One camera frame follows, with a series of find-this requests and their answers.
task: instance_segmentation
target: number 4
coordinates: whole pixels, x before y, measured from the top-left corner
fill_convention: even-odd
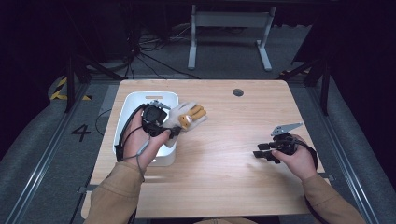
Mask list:
[[[88,128],[88,125],[83,124],[83,125],[81,125],[81,127],[75,129],[72,132],[72,134],[81,134],[81,137],[79,138],[79,142],[82,142],[82,140],[84,139],[84,135],[91,133],[91,132],[87,132],[87,128]]]

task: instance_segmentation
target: metal stand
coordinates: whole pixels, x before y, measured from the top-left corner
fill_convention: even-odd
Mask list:
[[[195,69],[197,39],[196,27],[254,27],[264,30],[262,39],[257,40],[257,47],[262,57],[262,64],[265,71],[271,71],[272,67],[265,50],[268,34],[275,16],[276,8],[272,7],[269,12],[212,12],[196,11],[195,5],[192,5],[191,12],[191,46],[188,68]]]
[[[74,75],[80,83],[89,83],[92,76],[87,69],[87,64],[100,71],[101,73],[115,80],[124,80],[127,77],[120,77],[99,63],[95,63],[80,55],[72,55],[67,62],[67,106],[64,113],[68,113],[76,101]]]
[[[320,107],[325,116],[328,116],[327,111],[327,100],[329,96],[329,85],[330,85],[330,67],[325,58],[316,59],[311,62],[305,63],[291,71],[283,71],[282,76],[278,79],[288,80],[291,77],[298,75],[304,70],[311,68],[308,72],[307,77],[304,80],[304,84],[307,87],[315,87],[320,77],[322,77],[322,85],[320,90]]]

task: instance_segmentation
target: person's right hand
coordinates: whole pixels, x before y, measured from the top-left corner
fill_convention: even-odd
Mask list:
[[[292,134],[292,136],[305,142],[304,139],[297,134]],[[317,174],[314,159],[308,149],[303,146],[298,145],[296,152],[291,156],[278,150],[272,151],[272,154],[280,161],[283,161],[289,167],[291,172],[302,181]]]

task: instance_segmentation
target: wrist mount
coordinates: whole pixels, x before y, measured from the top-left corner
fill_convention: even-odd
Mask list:
[[[280,160],[277,159],[271,151],[278,150],[287,155],[293,155],[297,151],[298,145],[305,147],[309,153],[311,153],[312,159],[314,160],[315,168],[318,169],[318,154],[317,152],[307,145],[305,142],[298,140],[293,137],[289,131],[301,126],[302,123],[288,124],[282,126],[276,126],[272,132],[274,142],[258,144],[259,151],[253,151],[256,158],[265,158],[268,161],[274,161],[275,164],[279,164]]]
[[[143,130],[150,137],[156,137],[166,130],[171,131],[171,133],[169,135],[169,139],[172,139],[175,136],[178,136],[180,134],[180,131],[181,131],[180,127],[174,127],[174,128],[164,128],[163,127],[163,121],[165,120],[166,116],[168,115],[164,111],[164,109],[170,110],[171,108],[169,106],[164,105],[157,100],[154,100],[154,101],[150,102],[149,104],[142,104],[127,119],[127,121],[125,122],[125,126],[123,127],[122,132],[120,134],[119,143],[116,146],[114,146],[116,149],[117,161],[123,161],[123,147],[125,144],[122,142],[123,137],[125,135],[125,132],[127,130],[129,123],[132,121],[132,119],[134,118],[134,116],[140,109],[143,109],[143,113],[140,115],[142,118],[141,128],[143,128]]]

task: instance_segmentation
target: metal frame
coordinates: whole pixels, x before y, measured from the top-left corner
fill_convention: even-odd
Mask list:
[[[375,211],[371,206],[366,193],[362,187],[361,181],[359,180],[357,174],[355,173],[352,164],[347,158],[347,154],[335,132],[332,123],[327,115],[323,115],[320,107],[320,100],[318,98],[318,94],[315,92],[314,88],[309,87],[306,88],[311,100],[314,102],[315,109],[317,110],[322,124],[326,129],[326,132],[330,136],[332,141],[332,149],[340,164],[341,171],[344,174],[346,182],[349,186],[350,191],[352,192],[353,197],[355,198],[355,202],[361,212],[361,215],[364,217],[367,223],[379,223],[378,218],[376,217]]]
[[[195,69],[197,38],[196,27],[254,27],[262,28],[262,39],[257,40],[257,48],[262,58],[265,71],[272,71],[272,66],[265,50],[265,43],[271,30],[271,24],[275,16],[275,7],[271,7],[269,12],[212,12],[196,11],[196,6],[192,5],[191,11],[191,45],[188,68]]]
[[[78,87],[78,92],[76,94],[78,99],[82,99],[88,89],[88,86],[88,83],[83,83]],[[61,138],[67,128],[67,125],[70,122],[70,119],[73,118],[80,102],[80,100],[76,101],[73,105],[71,105],[69,112],[64,113],[62,120],[60,121],[58,128],[56,129],[52,138],[50,139],[45,152],[43,153],[40,161],[30,175],[29,181],[26,184],[23,192],[21,193],[20,198],[17,200],[14,208],[8,215],[6,223],[21,222],[30,202],[33,200],[35,193],[37,192],[38,187],[40,186],[41,181],[44,178],[44,175],[50,168],[52,159],[55,156],[61,143]]]

